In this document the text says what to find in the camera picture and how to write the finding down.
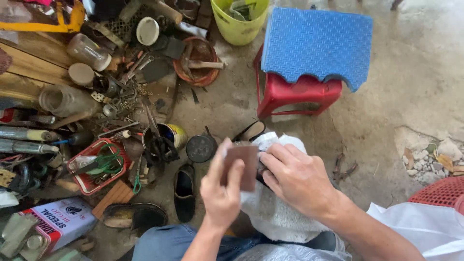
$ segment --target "yellow plastic item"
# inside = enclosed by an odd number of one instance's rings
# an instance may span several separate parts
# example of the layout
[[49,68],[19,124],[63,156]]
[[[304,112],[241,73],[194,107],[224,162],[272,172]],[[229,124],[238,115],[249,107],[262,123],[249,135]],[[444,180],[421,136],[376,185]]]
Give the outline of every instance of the yellow plastic item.
[[235,46],[244,46],[255,39],[259,29],[263,26],[269,0],[246,0],[246,4],[256,3],[254,12],[251,13],[252,21],[249,22],[236,20],[224,12],[232,2],[233,0],[211,0],[214,18],[226,41]]
[[32,32],[53,32],[53,33],[74,33],[81,30],[84,23],[85,9],[79,0],[74,0],[69,24],[64,23],[63,6],[57,2],[56,10],[58,25],[39,24],[39,23],[5,23],[0,22],[0,30],[5,31],[32,31]]

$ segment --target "hand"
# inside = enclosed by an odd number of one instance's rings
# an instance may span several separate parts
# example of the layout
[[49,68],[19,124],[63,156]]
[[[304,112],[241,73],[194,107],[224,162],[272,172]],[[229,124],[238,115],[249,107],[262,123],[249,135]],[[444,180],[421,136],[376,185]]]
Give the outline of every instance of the hand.
[[330,214],[338,191],[320,157],[308,156],[292,144],[273,144],[259,155],[269,169],[263,172],[263,179],[278,197],[317,220]]
[[224,156],[231,146],[229,138],[219,146],[200,186],[206,209],[203,222],[224,232],[240,213],[240,180],[245,167],[241,159],[236,160],[228,171],[227,186],[220,185],[224,173]]

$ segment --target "red plastic basket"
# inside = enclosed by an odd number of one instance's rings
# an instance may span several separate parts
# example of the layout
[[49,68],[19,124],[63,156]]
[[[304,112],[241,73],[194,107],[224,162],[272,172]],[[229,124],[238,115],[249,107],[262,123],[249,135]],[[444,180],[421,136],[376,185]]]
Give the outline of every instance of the red plastic basket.
[[464,176],[441,179],[416,192],[408,202],[451,207],[464,215]]
[[[107,139],[107,138],[101,138],[101,139],[95,141],[87,149],[85,149],[85,150],[79,152],[77,155],[75,155],[70,161],[68,161],[66,167],[71,172],[71,169],[70,169],[69,166],[76,159],[76,157],[78,157],[78,156],[96,156],[97,153],[100,151],[100,148],[103,147],[103,145],[108,144],[108,143],[114,144],[119,148],[119,155],[122,156],[122,158],[124,159],[124,163],[122,164],[122,169],[114,177],[108,179],[107,181],[103,182],[100,185],[95,184],[93,182],[93,179],[90,177],[89,174],[83,173],[83,174],[79,174],[79,175],[74,176],[73,177],[74,182],[77,185],[79,185],[79,189],[81,190],[82,194],[84,194],[84,195],[87,195],[87,196],[92,195],[93,193],[99,191],[104,186],[110,184],[111,182],[113,182],[114,180],[119,178],[122,174],[124,174],[126,172],[126,169],[130,166],[130,163],[131,163],[130,158],[129,158],[129,156],[127,156],[122,144],[120,144],[118,142],[112,142],[112,141],[110,141],[110,139]],[[114,147],[110,147],[110,150],[113,153],[116,152],[116,148],[114,148]]]

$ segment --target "plastic bottle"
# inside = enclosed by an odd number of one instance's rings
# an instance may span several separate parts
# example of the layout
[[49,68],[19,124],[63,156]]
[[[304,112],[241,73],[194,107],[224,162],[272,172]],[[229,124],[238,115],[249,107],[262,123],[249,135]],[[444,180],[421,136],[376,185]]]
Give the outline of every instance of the plastic bottle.
[[111,55],[106,50],[100,48],[86,35],[81,33],[76,34],[72,38],[67,51],[69,55],[89,65],[98,72],[106,69],[111,62]]
[[92,115],[101,110],[90,94],[67,85],[49,85],[42,89],[39,104],[58,117],[68,117],[89,111]]

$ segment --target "shoe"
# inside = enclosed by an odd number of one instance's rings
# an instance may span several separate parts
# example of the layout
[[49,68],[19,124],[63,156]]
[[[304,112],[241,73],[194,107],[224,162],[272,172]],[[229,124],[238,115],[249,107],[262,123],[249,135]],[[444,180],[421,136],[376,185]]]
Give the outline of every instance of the shoe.
[[111,204],[104,211],[103,222],[111,228],[142,228],[166,226],[168,216],[159,206],[151,203]]
[[232,142],[249,141],[252,142],[258,138],[266,130],[266,125],[262,121],[255,121],[241,131],[237,136],[232,139]]
[[195,169],[190,164],[182,165],[174,176],[174,206],[177,218],[182,223],[189,222],[195,213],[193,181]]

